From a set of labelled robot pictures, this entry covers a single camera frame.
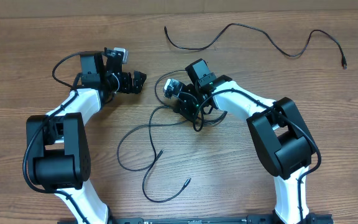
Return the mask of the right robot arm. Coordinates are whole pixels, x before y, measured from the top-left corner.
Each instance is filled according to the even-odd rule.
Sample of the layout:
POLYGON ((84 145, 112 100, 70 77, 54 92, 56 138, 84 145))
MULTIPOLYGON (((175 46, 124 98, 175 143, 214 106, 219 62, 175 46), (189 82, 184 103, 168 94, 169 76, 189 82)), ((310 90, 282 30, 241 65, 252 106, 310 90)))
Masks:
POLYGON ((226 75, 216 76, 202 58, 185 71, 191 83, 167 80, 165 97, 178 98, 180 114, 192 121, 195 131, 203 128, 203 111, 208 106, 245 121, 257 157, 274 179, 272 221, 316 223, 306 204, 306 176, 320 167, 321 153, 295 102, 257 96, 226 75))

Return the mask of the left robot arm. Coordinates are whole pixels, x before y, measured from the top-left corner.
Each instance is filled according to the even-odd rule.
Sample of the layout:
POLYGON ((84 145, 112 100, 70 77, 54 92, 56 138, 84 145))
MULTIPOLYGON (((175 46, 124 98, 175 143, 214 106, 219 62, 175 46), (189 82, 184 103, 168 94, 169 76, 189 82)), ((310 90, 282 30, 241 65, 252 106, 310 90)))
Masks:
POLYGON ((69 85, 68 98, 54 110, 26 121, 27 149, 22 171, 26 184, 59 197, 75 223, 115 223, 91 181, 91 158, 85 125, 117 93, 142 91, 146 74, 123 72, 124 48, 78 52, 81 72, 69 85))

